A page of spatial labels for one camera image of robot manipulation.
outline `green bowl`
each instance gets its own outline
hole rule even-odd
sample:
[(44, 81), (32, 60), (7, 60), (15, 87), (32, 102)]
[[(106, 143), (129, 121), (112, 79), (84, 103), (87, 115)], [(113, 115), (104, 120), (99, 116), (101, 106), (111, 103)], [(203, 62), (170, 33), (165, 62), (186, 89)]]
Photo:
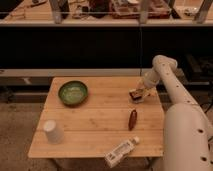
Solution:
[(81, 81), (70, 81), (61, 86), (58, 96), (65, 105), (78, 105), (88, 96), (87, 86)]

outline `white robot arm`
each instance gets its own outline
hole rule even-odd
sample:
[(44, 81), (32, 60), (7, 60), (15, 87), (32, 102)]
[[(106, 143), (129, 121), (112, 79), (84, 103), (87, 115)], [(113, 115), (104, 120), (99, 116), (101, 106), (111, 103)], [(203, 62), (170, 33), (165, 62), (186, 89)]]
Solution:
[(174, 75), (176, 68), (176, 60), (158, 55), (143, 77), (146, 89), (155, 87), (161, 79), (173, 103), (164, 122), (164, 171), (213, 171), (208, 147), (213, 126)]

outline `gray floor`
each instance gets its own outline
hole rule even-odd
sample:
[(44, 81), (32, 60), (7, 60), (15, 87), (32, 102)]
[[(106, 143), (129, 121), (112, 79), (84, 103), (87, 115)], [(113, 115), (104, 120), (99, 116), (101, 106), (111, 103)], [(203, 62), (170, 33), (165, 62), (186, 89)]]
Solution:
[[(165, 109), (170, 103), (163, 103)], [(43, 103), (0, 103), (0, 171), (55, 171), (56, 167), (45, 159), (29, 159), (27, 153), (36, 129)], [(143, 171), (145, 159), (127, 159), (113, 171)], [(109, 170), (102, 159), (74, 160), (75, 171)], [(162, 171), (162, 161), (158, 160), (154, 171)]]

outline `wooden table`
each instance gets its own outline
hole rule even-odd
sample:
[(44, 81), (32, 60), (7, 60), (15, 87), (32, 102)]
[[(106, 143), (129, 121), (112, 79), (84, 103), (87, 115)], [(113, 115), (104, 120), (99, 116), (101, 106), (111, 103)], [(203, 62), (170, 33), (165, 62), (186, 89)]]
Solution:
[[(130, 102), (129, 89), (140, 77), (56, 77), (54, 78), (30, 150), (30, 158), (97, 158), (125, 139), (141, 140), (131, 157), (157, 157), (163, 153), (164, 112), (157, 95), (145, 102)], [(58, 98), (62, 84), (80, 80), (88, 86), (89, 96), (78, 107), (67, 107)], [(135, 128), (128, 131), (133, 109), (138, 112)], [(61, 144), (47, 142), (42, 130), (46, 120), (54, 119), (64, 129)]]
[[(202, 3), (202, 0), (187, 0), (187, 1), (183, 1), (183, 0), (176, 0), (175, 4), (174, 4), (174, 8), (177, 10), (178, 14), (181, 16), (181, 19), (189, 19), (192, 20), (193, 17), (187, 17), (183, 14), (183, 8), (185, 9), (185, 7), (187, 6), (196, 6), (196, 7), (200, 7)], [(24, 0), (17, 8), (14, 9), (14, 11), (12, 11), (10, 13), (9, 16), (7, 16), (4, 20), (45, 20), (45, 21), (52, 21), (52, 11), (50, 8), (50, 4), (49, 1), (47, 1), (47, 3), (37, 6), (37, 7), (33, 7), (33, 8), (23, 8), (24, 6), (30, 5), (32, 4), (31, 0)], [(74, 3), (72, 5), (70, 5), (70, 14), (72, 15), (75, 10), (77, 5), (87, 5), (87, 2), (84, 3)], [(68, 16), (67, 20), (74, 20), (72, 17)], [(113, 18), (110, 15), (107, 15), (105, 17), (102, 18), (102, 20), (113, 20)], [(213, 19), (213, 6), (211, 7), (209, 14), (207, 16), (208, 20), (212, 20)]]

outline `white cup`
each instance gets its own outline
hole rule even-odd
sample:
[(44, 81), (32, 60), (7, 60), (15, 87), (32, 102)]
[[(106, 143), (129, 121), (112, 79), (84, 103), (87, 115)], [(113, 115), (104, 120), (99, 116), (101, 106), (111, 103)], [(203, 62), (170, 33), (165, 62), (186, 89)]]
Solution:
[(48, 142), (51, 144), (58, 144), (63, 139), (63, 130), (58, 126), (54, 120), (48, 120), (44, 123), (43, 130), (46, 134)]

